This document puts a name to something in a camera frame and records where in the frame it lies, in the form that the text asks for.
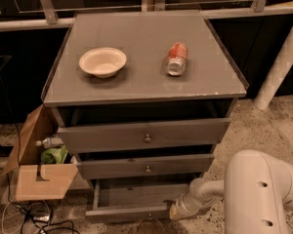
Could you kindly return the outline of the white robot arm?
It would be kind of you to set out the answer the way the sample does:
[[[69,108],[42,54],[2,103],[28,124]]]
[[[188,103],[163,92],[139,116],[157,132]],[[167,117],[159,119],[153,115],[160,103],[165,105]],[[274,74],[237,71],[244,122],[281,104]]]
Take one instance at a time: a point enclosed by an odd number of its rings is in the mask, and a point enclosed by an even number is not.
[[[293,211],[293,165],[261,151],[238,151],[224,179],[194,179],[169,217],[196,215],[219,198],[225,201],[225,234],[289,234],[285,212]]]

